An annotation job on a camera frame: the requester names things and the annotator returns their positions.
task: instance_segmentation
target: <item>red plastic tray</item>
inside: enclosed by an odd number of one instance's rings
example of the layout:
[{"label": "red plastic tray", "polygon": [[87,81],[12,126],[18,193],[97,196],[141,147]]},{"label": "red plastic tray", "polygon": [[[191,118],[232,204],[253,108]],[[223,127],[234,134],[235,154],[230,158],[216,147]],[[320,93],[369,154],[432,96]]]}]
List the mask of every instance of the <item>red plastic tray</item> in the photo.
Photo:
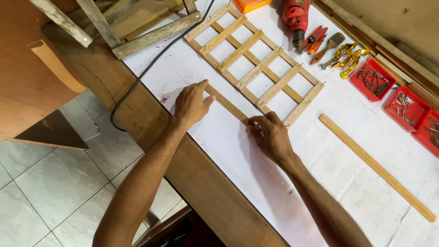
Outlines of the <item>red plastic tray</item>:
[{"label": "red plastic tray", "polygon": [[[402,108],[402,105],[395,102],[395,98],[399,94],[399,92],[407,95],[407,97],[413,101],[413,104],[409,106],[409,109],[406,112],[406,118],[414,118],[414,125],[408,124],[402,118],[402,111],[399,111],[398,115],[397,109],[396,107],[394,107],[398,106]],[[401,86],[392,91],[392,94],[384,102],[382,109],[384,110],[384,112],[387,113],[387,115],[393,118],[393,120],[395,120],[405,131],[416,132],[421,128],[424,119],[432,108],[406,86]]]},{"label": "red plastic tray", "polygon": [[[377,70],[378,71],[378,75],[384,77],[387,79],[387,81],[389,81],[389,86],[377,97],[375,96],[364,84],[363,78],[361,76],[360,70],[362,69],[366,69],[366,70]],[[372,73],[368,73],[366,76],[366,79],[368,79],[369,81],[372,81],[373,78],[373,74]],[[390,91],[390,89],[393,87],[393,85],[395,85],[396,80],[395,78],[393,78],[389,73],[387,73],[387,71],[385,71],[375,60],[373,59],[368,59],[364,65],[357,70],[349,79],[351,81],[351,83],[364,95],[366,96],[366,98],[368,100],[370,100],[371,102],[378,102],[381,101],[384,96]],[[380,84],[385,83],[385,80],[378,78],[378,81]],[[372,86],[375,87],[377,86],[378,83],[376,80],[373,80],[373,84]]]},{"label": "red plastic tray", "polygon": [[427,117],[424,119],[424,122],[421,125],[421,128],[417,132],[412,132],[412,136],[420,142],[426,149],[428,149],[434,156],[439,158],[439,149],[436,148],[431,142],[430,142],[430,131],[426,130],[424,126],[435,128],[434,125],[431,123],[429,118],[433,118],[436,121],[439,121],[439,113],[435,111],[430,111],[430,113],[427,115]]}]

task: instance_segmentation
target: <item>orange box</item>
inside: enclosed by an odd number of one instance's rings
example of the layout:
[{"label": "orange box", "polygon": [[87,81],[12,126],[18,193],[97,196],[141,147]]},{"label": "orange box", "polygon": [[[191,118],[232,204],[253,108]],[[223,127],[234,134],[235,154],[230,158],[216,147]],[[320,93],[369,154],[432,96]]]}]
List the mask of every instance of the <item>orange box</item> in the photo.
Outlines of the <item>orange box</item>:
[{"label": "orange box", "polygon": [[248,13],[250,11],[253,11],[257,8],[263,7],[269,3],[271,3],[272,0],[233,0],[237,5],[239,10],[241,10],[242,13]]}]

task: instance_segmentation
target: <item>wooden frame grid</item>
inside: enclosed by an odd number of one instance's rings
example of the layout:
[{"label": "wooden frame grid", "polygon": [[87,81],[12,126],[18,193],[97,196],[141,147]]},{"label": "wooden frame grid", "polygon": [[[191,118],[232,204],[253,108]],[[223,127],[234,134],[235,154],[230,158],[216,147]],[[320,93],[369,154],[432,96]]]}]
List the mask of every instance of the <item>wooden frame grid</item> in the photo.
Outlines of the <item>wooden frame grid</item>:
[{"label": "wooden frame grid", "polygon": [[[226,13],[230,13],[236,18],[236,20],[232,24],[228,25],[226,28],[223,28],[216,21],[224,16]],[[253,33],[253,35],[250,36],[243,44],[241,44],[231,35],[242,25],[247,27]],[[209,26],[211,26],[218,33],[218,35],[212,38],[205,46],[201,46],[195,40],[195,38],[201,32],[206,30]],[[261,29],[256,28],[252,23],[247,20],[244,15],[241,15],[230,4],[222,6],[217,12],[213,13],[210,18],[206,18],[204,22],[200,23],[196,28],[190,31],[184,37],[184,39],[262,113],[266,114],[270,112],[270,109],[266,106],[266,104],[276,95],[277,92],[283,90],[286,94],[288,94],[288,96],[290,96],[298,104],[298,106],[284,120],[284,125],[287,127],[291,126],[294,123],[298,116],[306,109],[309,103],[317,96],[317,94],[324,86],[319,80],[313,77],[306,69],[304,69],[299,63],[297,63],[290,55],[288,55],[282,49],[282,47],[277,46],[272,40],[265,36],[264,32]],[[224,40],[227,40],[236,50],[232,52],[232,54],[230,54],[223,62],[220,63],[210,54],[210,51],[212,51]],[[258,40],[261,40],[272,50],[262,61],[248,50]],[[227,69],[238,58],[240,58],[241,55],[244,55],[255,67],[244,77],[238,80]],[[291,66],[291,68],[282,76],[282,78],[278,77],[272,70],[268,68],[268,66],[277,57],[281,57]],[[261,98],[258,98],[249,89],[247,89],[246,86],[260,73],[264,73],[271,81],[273,81],[274,86],[271,87]],[[287,85],[287,83],[297,73],[301,74],[313,85],[313,88],[305,98],[300,96],[296,91],[294,91],[290,86]],[[243,116],[243,113],[237,110],[236,107],[230,107],[230,102],[228,102],[228,100],[226,100],[221,94],[219,94],[212,86],[209,86],[206,90],[208,93],[216,95],[222,105],[227,105],[226,108],[230,112],[232,112],[239,120],[241,120],[241,122],[244,123],[244,121],[247,120],[247,117],[245,115]]]}]

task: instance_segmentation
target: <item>wooden brush handle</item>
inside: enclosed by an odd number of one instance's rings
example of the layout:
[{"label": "wooden brush handle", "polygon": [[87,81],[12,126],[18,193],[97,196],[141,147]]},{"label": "wooden brush handle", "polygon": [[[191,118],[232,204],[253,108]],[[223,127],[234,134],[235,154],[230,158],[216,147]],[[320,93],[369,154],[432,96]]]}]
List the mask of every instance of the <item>wooden brush handle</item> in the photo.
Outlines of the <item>wooden brush handle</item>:
[{"label": "wooden brush handle", "polygon": [[319,53],[315,54],[313,56],[312,61],[311,61],[311,65],[319,62],[328,50],[329,50],[329,47],[326,46],[325,48],[323,48],[323,50],[319,51]]}]

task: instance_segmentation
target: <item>black power cord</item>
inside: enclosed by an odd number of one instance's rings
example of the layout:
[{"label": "black power cord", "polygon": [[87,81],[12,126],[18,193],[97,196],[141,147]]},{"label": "black power cord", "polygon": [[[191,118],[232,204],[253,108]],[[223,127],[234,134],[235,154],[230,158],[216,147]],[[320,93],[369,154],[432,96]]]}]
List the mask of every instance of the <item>black power cord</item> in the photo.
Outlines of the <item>black power cord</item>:
[{"label": "black power cord", "polygon": [[173,45],[175,44],[177,41],[179,41],[180,39],[182,39],[186,34],[188,34],[190,31],[192,31],[194,28],[196,28],[200,23],[202,23],[204,21],[204,19],[206,19],[207,14],[209,13],[210,8],[213,5],[213,2],[215,0],[212,0],[209,4],[209,7],[207,8],[206,14],[204,14],[203,19],[193,25],[192,27],[190,27],[188,30],[186,30],[182,35],[178,36],[176,39],[174,39],[168,46],[166,46],[152,61],[151,63],[148,65],[148,67],[146,67],[146,69],[140,74],[140,76],[137,78],[137,80],[133,83],[133,85],[131,86],[131,88],[128,90],[128,92],[122,97],[122,99],[119,100],[119,102],[117,102],[116,106],[114,107],[113,111],[111,112],[111,116],[110,116],[110,121],[113,124],[114,127],[116,127],[118,130],[120,131],[125,131],[122,128],[119,128],[118,126],[116,126],[116,124],[114,123],[114,115],[116,114],[117,109],[120,107],[120,105],[122,104],[122,102],[131,94],[131,92],[134,90],[134,88],[137,86],[137,84],[140,82],[140,80],[142,79],[142,77],[145,75],[146,72],[148,72],[148,70],[154,65],[154,63]]}]

